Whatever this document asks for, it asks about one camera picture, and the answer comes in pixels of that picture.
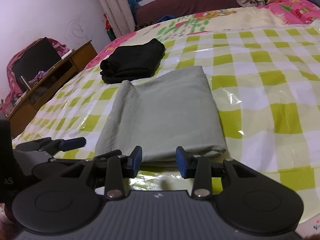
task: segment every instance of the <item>metal screw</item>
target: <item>metal screw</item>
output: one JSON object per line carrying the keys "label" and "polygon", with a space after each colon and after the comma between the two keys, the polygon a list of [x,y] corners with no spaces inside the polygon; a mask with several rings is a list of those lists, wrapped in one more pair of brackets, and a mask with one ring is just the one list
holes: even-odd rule
{"label": "metal screw", "polygon": [[107,196],[111,198],[118,198],[122,196],[122,192],[119,189],[111,189],[107,191]]}
{"label": "metal screw", "polygon": [[205,188],[198,188],[194,193],[197,197],[206,197],[210,195],[210,191]]}

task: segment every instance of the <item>folded gray cloth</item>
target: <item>folded gray cloth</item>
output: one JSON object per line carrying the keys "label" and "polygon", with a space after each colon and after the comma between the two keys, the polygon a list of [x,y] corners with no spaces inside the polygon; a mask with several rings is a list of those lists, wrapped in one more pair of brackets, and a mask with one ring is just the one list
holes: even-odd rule
{"label": "folded gray cloth", "polygon": [[178,146],[207,157],[227,149],[201,66],[174,70],[138,86],[121,83],[95,156],[115,149],[130,155],[136,145],[142,147],[143,162],[175,160]]}

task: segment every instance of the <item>pink bag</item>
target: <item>pink bag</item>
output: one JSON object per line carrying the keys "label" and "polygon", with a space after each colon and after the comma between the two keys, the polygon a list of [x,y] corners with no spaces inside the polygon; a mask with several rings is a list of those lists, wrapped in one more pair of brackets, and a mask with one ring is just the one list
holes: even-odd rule
{"label": "pink bag", "polygon": [[[39,40],[41,39],[34,41],[29,46],[24,48],[22,51],[14,55],[7,65],[7,77],[8,77],[10,93],[5,98],[4,103],[0,105],[0,111],[2,111],[4,114],[9,114],[12,111],[12,107],[13,107],[11,103],[12,99],[18,98],[18,94],[22,94],[22,90],[20,89],[19,85],[16,82],[16,78],[14,76],[14,72],[12,71],[12,67],[14,63],[22,57],[24,52],[30,47],[32,47],[33,45],[35,45]],[[62,45],[60,42],[54,39],[48,38],[48,41],[51,43],[51,45],[57,51],[60,57],[62,57],[69,51],[66,45]]]}

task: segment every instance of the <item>folded black cloth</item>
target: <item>folded black cloth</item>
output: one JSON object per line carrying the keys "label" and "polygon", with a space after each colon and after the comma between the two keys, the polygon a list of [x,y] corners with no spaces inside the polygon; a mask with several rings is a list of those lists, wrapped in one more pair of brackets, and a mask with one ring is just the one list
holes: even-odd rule
{"label": "folded black cloth", "polygon": [[151,77],[164,54],[164,45],[152,39],[143,45],[120,46],[100,63],[106,84]]}

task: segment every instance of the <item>round black disc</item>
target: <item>round black disc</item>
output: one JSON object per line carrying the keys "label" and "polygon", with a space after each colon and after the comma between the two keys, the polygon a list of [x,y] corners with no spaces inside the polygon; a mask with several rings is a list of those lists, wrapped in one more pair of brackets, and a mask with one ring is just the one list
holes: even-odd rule
{"label": "round black disc", "polygon": [[58,171],[62,171],[67,168],[66,165],[57,162],[47,162],[47,163],[40,163],[32,169],[32,174],[40,179],[46,179],[47,177],[57,173]]}
{"label": "round black disc", "polygon": [[279,235],[294,230],[303,212],[300,197],[269,179],[246,178],[233,182],[216,196],[221,217],[254,235]]}
{"label": "round black disc", "polygon": [[26,229],[59,234],[88,223],[99,207],[98,195],[79,179],[55,177],[19,193],[12,212]]}

